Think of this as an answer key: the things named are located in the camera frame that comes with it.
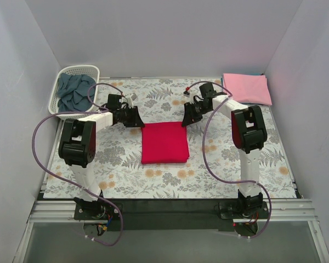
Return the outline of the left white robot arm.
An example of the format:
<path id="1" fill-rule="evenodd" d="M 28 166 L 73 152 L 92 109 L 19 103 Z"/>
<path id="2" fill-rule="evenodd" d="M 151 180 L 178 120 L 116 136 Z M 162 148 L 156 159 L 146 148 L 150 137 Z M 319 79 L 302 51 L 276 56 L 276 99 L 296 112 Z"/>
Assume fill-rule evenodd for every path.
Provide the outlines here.
<path id="1" fill-rule="evenodd" d="M 73 200 L 88 218 L 109 220 L 119 217 L 113 205 L 100 199 L 103 193 L 94 175 L 97 132 L 119 123 L 127 128 L 145 127 L 131 96 L 110 94 L 97 113 L 67 119 L 62 129 L 58 154 L 81 186 L 81 195 Z"/>

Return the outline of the red t shirt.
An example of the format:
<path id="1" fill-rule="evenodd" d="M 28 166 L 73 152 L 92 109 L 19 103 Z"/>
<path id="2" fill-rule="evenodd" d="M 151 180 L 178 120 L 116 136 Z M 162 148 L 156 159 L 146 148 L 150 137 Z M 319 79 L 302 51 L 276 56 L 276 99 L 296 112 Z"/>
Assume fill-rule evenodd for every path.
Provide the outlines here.
<path id="1" fill-rule="evenodd" d="M 181 122 L 147 123 L 141 134 L 144 165 L 185 163 L 190 157 L 187 130 Z"/>

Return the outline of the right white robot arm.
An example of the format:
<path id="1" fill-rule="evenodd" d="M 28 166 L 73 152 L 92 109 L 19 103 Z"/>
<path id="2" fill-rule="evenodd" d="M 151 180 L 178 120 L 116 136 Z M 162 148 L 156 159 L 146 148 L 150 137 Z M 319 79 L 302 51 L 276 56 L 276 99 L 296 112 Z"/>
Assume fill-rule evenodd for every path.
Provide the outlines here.
<path id="1" fill-rule="evenodd" d="M 184 105 L 181 125 L 186 127 L 197 123 L 207 113 L 210 119 L 218 112 L 230 119 L 232 140 L 240 157 L 240 180 L 225 182 L 238 186 L 237 198 L 218 205 L 218 210 L 223 219 L 241 216 L 255 221 L 262 211 L 270 211 L 263 201 L 269 194 L 259 182 L 260 157 L 268 138 L 262 110 L 259 106 L 246 106 L 235 101 L 226 88 L 217 92 L 214 82 L 199 81 L 197 84 L 200 95 L 191 92 L 190 87 L 183 92 L 189 102 Z"/>

